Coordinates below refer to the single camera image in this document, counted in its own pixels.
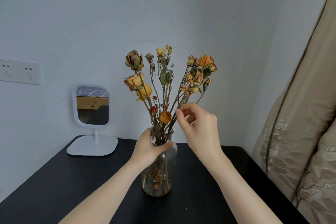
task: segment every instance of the left hand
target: left hand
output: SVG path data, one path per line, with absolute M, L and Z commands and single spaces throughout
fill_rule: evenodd
M 151 128 L 147 128 L 142 133 L 135 144 L 135 148 L 130 161 L 145 169 L 165 150 L 173 146 L 173 142 L 166 142 L 160 146 L 154 146 L 151 141 Z

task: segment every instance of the forearm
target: forearm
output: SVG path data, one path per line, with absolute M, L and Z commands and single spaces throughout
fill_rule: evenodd
M 137 164 L 128 161 L 115 175 L 99 187 L 60 224 L 108 224 L 126 195 L 132 182 L 141 172 Z
M 205 161 L 204 165 L 218 183 L 239 224 L 281 223 L 223 153 L 211 162 Z

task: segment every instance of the wall outlet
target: wall outlet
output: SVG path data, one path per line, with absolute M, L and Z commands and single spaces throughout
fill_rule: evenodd
M 42 85 L 40 64 L 0 59 L 0 80 Z

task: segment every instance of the beige curtain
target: beige curtain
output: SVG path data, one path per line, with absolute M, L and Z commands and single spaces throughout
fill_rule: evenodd
M 336 0 L 327 0 L 253 158 L 311 223 L 336 223 Z

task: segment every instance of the white wall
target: white wall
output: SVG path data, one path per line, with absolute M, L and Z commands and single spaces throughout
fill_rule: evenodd
M 222 144 L 245 138 L 281 0 L 0 0 L 0 58 L 40 63 L 44 85 L 0 81 L 0 201 L 70 140 L 75 84 L 113 95 L 102 135 L 137 139 L 149 115 L 123 79 L 127 52 L 173 46 L 175 89 L 189 55 L 218 72 L 201 106 L 218 116 Z M 149 74 L 145 69 L 145 78 Z M 174 139 L 185 142 L 178 125 Z
M 325 0 L 283 0 L 244 149 L 251 154 L 267 115 L 287 85 Z

